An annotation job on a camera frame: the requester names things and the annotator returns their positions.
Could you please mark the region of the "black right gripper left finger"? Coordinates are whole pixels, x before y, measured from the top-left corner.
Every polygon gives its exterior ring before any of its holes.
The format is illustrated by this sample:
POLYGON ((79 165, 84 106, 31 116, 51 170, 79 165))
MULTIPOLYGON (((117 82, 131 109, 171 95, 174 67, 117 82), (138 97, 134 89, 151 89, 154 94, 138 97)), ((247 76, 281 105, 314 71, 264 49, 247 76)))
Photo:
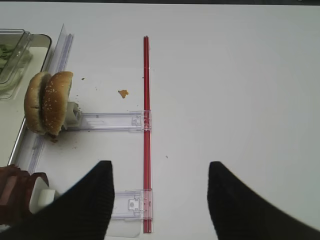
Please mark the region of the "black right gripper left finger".
POLYGON ((99 161, 53 203, 0 234, 2 240, 103 240, 115 201, 113 165, 99 161))

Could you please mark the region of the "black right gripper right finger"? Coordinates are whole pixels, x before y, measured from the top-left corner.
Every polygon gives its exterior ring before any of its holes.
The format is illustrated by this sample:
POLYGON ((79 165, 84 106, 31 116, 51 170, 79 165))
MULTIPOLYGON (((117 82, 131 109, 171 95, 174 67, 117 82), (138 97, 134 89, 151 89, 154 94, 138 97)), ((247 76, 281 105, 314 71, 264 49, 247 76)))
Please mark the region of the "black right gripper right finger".
POLYGON ((219 240, 318 240, 312 228, 267 202, 220 161, 208 169, 207 203, 219 240))

